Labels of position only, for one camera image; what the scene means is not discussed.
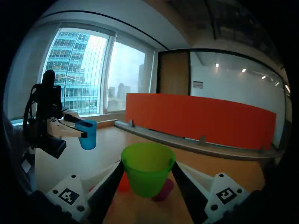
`window frame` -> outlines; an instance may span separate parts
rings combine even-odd
[[[84,24],[80,22],[62,22],[59,24],[56,34],[54,38],[52,39],[52,43],[49,45],[49,48],[46,49],[48,51],[47,56],[45,57],[45,60],[43,61],[43,64],[41,65],[42,74],[40,76],[39,82],[43,79],[43,73],[46,69],[47,63],[46,61],[48,58],[50,58],[51,55],[51,49],[53,46],[59,44],[57,42],[57,38],[59,37],[68,37],[66,35],[67,32],[64,32],[64,35],[59,35],[59,31],[61,28],[75,28],[75,29],[81,29],[82,33],[89,34],[89,35],[95,35],[99,36],[99,33],[103,33],[109,36],[108,40],[106,41],[106,49],[104,51],[103,60],[101,61],[100,65],[100,79],[99,79],[99,86],[98,86],[98,100],[97,101],[97,113],[88,114],[88,115],[80,115],[84,117],[88,116],[97,116],[97,115],[107,115],[107,114],[116,114],[116,113],[123,113],[125,110],[121,111],[108,111],[108,104],[106,102],[106,99],[108,99],[108,78],[109,78],[109,70],[110,70],[110,63],[111,63],[111,57],[112,57],[112,51],[113,46],[115,42],[119,42],[121,44],[125,44],[129,47],[132,47],[134,49],[137,49],[141,52],[144,52],[146,55],[150,55],[150,57],[146,57],[146,59],[150,60],[150,69],[151,69],[151,75],[150,75],[150,83],[149,83],[149,93],[151,92],[151,85],[152,85],[152,78],[154,73],[154,66],[155,66],[155,57],[157,56],[156,49],[149,45],[146,42],[143,42],[142,40],[127,34],[122,31],[114,31],[114,28],[109,27],[109,29],[97,26],[97,25],[90,25],[90,24]]]

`table surface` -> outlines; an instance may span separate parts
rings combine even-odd
[[[97,130],[97,145],[93,150],[83,150],[78,138],[66,137],[67,148],[59,159],[36,150],[36,185],[43,193],[56,186],[63,178],[76,174],[88,191],[97,182],[100,171],[120,159],[122,150],[138,142],[151,142],[116,127]],[[265,184],[262,170],[255,161],[222,159],[170,147],[176,160],[200,172],[215,176],[224,172],[249,193],[261,190]],[[174,181],[172,173],[169,178]],[[141,198],[132,191],[116,192],[107,212],[105,223],[192,223],[181,192],[175,187],[163,202]]]

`glass skyscraper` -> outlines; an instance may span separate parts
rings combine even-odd
[[[99,76],[106,41],[61,29],[48,54],[45,71],[55,71],[62,104],[79,115],[99,113]]]

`building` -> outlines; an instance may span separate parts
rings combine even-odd
[[[98,85],[88,80],[84,69],[84,53],[89,39],[88,34],[59,32],[45,67],[45,70],[55,71],[55,85],[62,87],[62,104],[79,115],[95,114],[98,110]]]

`ceiling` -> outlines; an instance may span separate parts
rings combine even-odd
[[[265,29],[235,0],[145,1],[168,17],[170,22],[177,24],[179,17],[180,26],[188,39],[196,39],[201,32],[207,31],[213,33],[215,39],[232,40],[254,47],[282,66],[282,59]],[[168,8],[168,12],[160,10],[161,4]]]

